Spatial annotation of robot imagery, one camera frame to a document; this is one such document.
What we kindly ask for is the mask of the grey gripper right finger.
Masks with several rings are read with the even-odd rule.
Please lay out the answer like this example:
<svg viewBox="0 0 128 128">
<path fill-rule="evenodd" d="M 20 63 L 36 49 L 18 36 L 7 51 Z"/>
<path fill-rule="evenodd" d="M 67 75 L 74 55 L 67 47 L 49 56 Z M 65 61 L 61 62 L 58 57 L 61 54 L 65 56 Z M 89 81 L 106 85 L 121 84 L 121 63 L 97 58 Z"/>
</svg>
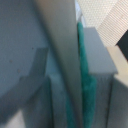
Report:
<svg viewBox="0 0 128 128">
<path fill-rule="evenodd" d="M 128 63 L 78 23 L 84 128 L 128 128 Z"/>
</svg>

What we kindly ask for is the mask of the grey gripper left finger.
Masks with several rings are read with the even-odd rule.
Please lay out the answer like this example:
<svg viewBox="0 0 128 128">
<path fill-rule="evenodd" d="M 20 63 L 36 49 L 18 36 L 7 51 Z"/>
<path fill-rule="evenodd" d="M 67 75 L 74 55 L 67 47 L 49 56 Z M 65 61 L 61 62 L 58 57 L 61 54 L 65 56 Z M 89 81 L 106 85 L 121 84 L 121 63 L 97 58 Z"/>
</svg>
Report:
<svg viewBox="0 0 128 128">
<path fill-rule="evenodd" d="M 78 33 L 74 0 L 34 0 L 54 48 L 70 96 L 77 128 L 83 128 Z"/>
</svg>

